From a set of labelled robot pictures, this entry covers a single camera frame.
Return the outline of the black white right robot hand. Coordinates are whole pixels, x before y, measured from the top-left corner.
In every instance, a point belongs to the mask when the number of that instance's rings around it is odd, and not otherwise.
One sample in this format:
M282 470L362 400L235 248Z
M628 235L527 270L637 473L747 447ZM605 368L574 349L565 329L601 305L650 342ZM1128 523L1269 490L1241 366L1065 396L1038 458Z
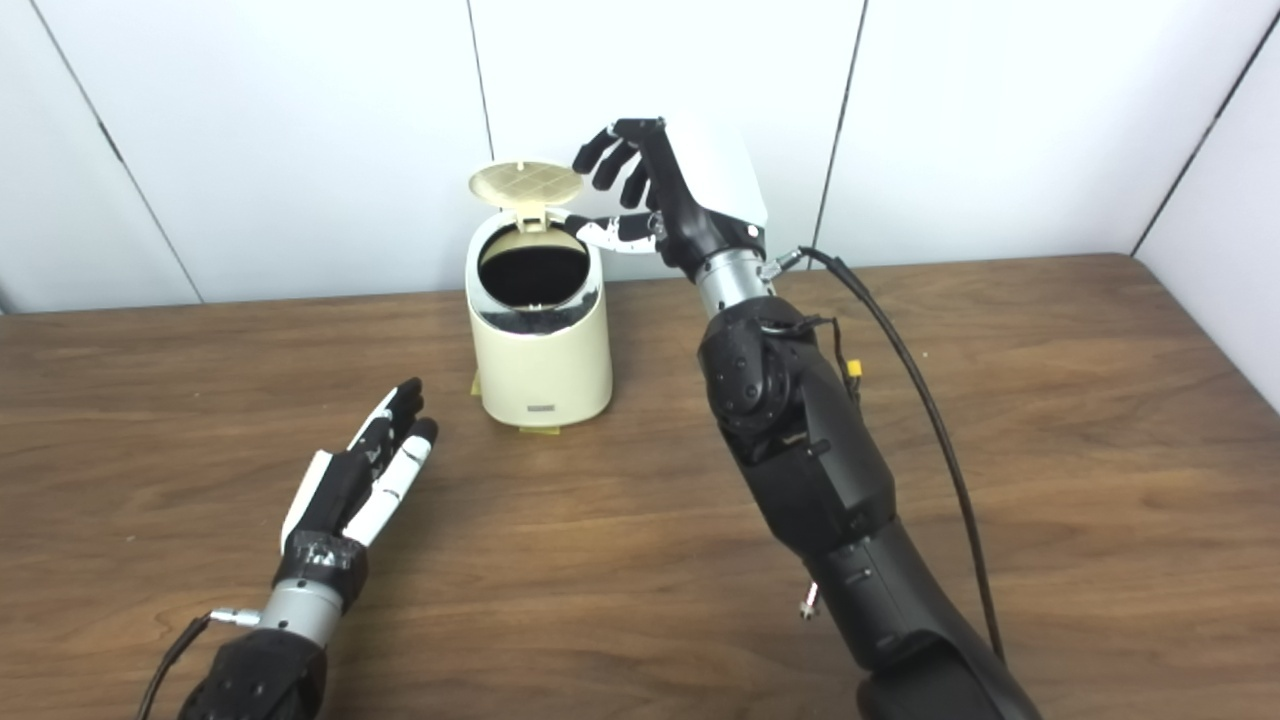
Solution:
M768 211L736 129L692 117L620 118L584 143L575 173L595 190L620 187L623 213L567 215L577 241L622 254L652 254L695 281L718 254L765 254Z

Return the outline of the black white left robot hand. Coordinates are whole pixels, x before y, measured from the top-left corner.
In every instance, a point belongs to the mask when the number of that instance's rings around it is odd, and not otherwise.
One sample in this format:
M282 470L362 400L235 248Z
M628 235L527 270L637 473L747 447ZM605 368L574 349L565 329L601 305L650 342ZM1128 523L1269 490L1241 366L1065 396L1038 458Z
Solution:
M369 578L369 550L434 450L438 423L417 377L396 386L339 452L312 456L282 525L274 577L292 589L328 588L348 612Z

